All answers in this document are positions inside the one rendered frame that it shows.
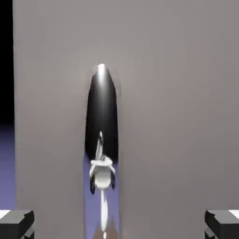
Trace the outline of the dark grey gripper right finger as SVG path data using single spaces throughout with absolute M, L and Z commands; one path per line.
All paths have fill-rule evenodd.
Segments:
M 204 239 L 239 239 L 239 210 L 207 210 Z

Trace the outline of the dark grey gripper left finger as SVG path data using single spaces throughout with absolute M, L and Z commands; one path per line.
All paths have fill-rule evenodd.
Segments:
M 35 239 L 33 210 L 0 210 L 0 239 Z

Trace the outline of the grey painted cabinet door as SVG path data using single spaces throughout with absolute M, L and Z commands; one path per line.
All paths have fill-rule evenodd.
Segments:
M 14 0 L 16 208 L 84 239 L 89 77 L 119 84 L 120 239 L 204 239 L 239 210 L 239 0 Z

